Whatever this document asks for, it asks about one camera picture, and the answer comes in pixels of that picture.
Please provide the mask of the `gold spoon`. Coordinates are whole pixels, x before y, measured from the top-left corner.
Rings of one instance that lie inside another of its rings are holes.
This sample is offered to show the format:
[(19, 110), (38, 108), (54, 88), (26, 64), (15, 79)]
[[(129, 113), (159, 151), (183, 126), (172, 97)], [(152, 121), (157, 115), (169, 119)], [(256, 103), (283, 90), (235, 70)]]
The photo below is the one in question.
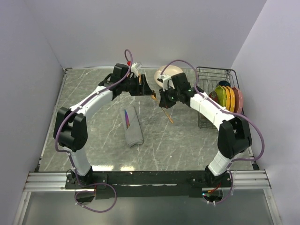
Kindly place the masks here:
[[(157, 105), (159, 105), (159, 101), (158, 101), (155, 93), (153, 95), (151, 95), (151, 98), (157, 103)], [(166, 117), (169, 119), (169, 121), (173, 124), (174, 121), (172, 120), (170, 115), (167, 113), (167, 111), (164, 108), (161, 108), (161, 109), (164, 112), (164, 114), (166, 115)]]

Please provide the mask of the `iridescent purple knife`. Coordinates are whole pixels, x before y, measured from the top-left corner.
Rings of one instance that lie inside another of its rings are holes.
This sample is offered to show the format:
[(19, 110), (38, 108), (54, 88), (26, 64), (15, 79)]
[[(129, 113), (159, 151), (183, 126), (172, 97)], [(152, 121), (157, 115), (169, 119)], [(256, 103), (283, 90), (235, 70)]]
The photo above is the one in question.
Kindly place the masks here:
[(125, 123), (126, 123), (126, 128), (128, 129), (130, 127), (130, 121), (129, 121), (129, 116), (126, 110), (124, 110), (124, 115), (125, 115)]

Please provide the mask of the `grey cloth napkin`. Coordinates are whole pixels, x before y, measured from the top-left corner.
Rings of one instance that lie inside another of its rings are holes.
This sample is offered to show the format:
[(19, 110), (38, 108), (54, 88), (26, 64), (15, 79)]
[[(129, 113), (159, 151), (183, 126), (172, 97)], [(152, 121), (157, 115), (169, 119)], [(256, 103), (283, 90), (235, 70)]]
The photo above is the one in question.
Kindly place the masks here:
[[(128, 129), (126, 128), (124, 110), (127, 111), (129, 116), (130, 127)], [(120, 116), (122, 119), (122, 124), (125, 131), (125, 140), (128, 147), (133, 147), (134, 145), (143, 144), (144, 139), (143, 139), (140, 123), (135, 108), (131, 106), (125, 109), (121, 109)]]

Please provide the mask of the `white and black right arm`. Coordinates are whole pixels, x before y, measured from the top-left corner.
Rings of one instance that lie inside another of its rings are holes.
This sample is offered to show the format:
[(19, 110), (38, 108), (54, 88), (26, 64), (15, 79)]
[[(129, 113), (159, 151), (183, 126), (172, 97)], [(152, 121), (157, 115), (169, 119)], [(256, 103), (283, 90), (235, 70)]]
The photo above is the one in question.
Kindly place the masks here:
[(206, 166), (204, 176), (208, 186), (217, 186), (237, 155), (252, 145), (249, 123), (232, 115), (198, 86), (192, 87), (185, 73), (162, 74), (157, 79), (162, 83), (159, 91), (161, 108), (171, 108), (181, 102), (198, 111), (217, 128), (218, 151)]

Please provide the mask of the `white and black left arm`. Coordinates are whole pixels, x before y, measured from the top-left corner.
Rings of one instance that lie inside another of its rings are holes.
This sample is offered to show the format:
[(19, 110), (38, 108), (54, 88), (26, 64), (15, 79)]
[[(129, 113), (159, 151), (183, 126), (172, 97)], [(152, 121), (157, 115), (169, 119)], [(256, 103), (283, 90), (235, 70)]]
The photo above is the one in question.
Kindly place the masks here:
[(101, 81), (96, 89), (76, 105), (57, 111), (53, 137), (57, 152), (64, 152), (71, 162), (71, 171), (76, 183), (89, 188), (93, 183), (93, 170), (84, 146), (88, 140), (87, 121), (104, 105), (123, 92), (131, 96), (151, 96), (144, 74), (139, 74), (140, 63), (117, 63), (113, 72)]

